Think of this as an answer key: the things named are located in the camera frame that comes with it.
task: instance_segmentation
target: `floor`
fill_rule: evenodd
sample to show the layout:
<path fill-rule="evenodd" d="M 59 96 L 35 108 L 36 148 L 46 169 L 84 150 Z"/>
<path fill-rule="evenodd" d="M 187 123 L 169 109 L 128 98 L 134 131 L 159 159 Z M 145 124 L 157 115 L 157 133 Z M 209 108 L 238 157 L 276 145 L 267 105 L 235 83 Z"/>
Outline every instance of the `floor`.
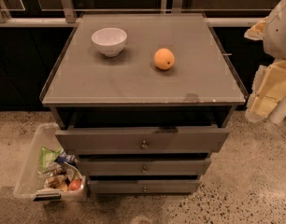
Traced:
<path fill-rule="evenodd" d="M 250 123 L 236 111 L 230 136 L 191 195 L 15 199 L 13 187 L 43 122 L 53 122 L 49 112 L 0 112 L 0 223 L 286 223 L 286 119 L 279 126 Z"/>

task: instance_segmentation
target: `white basket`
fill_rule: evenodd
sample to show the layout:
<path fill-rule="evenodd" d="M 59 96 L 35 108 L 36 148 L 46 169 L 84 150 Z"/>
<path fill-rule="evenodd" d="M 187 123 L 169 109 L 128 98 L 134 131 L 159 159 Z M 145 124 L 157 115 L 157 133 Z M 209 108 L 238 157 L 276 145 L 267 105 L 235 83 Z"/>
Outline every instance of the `white basket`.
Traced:
<path fill-rule="evenodd" d="M 43 189 L 44 180 L 38 177 L 39 154 L 42 147 L 56 151 L 61 145 L 55 137 L 59 127 L 56 123 L 44 123 L 38 126 L 33 137 L 28 156 L 21 169 L 19 179 L 13 194 L 16 198 L 30 199 L 32 201 L 85 201 L 87 198 L 86 177 L 82 177 L 79 190 L 63 192 L 61 190 L 40 191 Z"/>

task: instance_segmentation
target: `drawer knob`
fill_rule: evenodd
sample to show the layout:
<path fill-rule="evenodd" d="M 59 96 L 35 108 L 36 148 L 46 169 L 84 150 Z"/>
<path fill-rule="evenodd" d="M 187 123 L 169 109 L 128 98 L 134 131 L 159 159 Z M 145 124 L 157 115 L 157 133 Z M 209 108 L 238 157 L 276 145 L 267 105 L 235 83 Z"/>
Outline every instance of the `drawer knob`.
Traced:
<path fill-rule="evenodd" d="M 149 148 L 149 143 L 146 140 L 143 140 L 141 144 L 141 149 L 148 149 L 148 148 Z"/>
<path fill-rule="evenodd" d="M 148 170 L 148 167 L 144 165 L 142 168 L 142 173 L 145 174 Z"/>

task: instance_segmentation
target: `cabinet top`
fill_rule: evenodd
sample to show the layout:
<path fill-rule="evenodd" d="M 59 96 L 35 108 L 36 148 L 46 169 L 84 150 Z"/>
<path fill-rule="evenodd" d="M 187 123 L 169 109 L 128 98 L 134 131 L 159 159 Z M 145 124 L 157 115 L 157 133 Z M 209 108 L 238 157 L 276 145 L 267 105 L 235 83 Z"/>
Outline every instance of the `cabinet top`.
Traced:
<path fill-rule="evenodd" d="M 91 40 L 106 27 L 128 35 L 113 58 Z M 159 48 L 175 55 L 168 71 L 153 64 Z M 56 68 L 42 100 L 47 106 L 242 105 L 246 98 L 202 14 L 84 15 Z"/>

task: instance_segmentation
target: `drawer front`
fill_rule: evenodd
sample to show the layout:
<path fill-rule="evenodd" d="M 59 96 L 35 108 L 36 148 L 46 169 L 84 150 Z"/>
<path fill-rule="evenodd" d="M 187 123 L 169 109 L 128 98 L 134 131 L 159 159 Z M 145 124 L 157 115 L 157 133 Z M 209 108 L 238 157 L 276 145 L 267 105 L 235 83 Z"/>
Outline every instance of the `drawer front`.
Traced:
<path fill-rule="evenodd" d="M 77 161 L 83 175 L 203 175 L 210 159 L 202 161 Z"/>
<path fill-rule="evenodd" d="M 192 193 L 197 191 L 197 180 L 139 180 L 139 181 L 89 181 L 92 193 Z"/>
<path fill-rule="evenodd" d="M 220 150 L 229 132 L 225 128 L 178 127 L 103 128 L 58 131 L 68 154 L 211 153 Z"/>

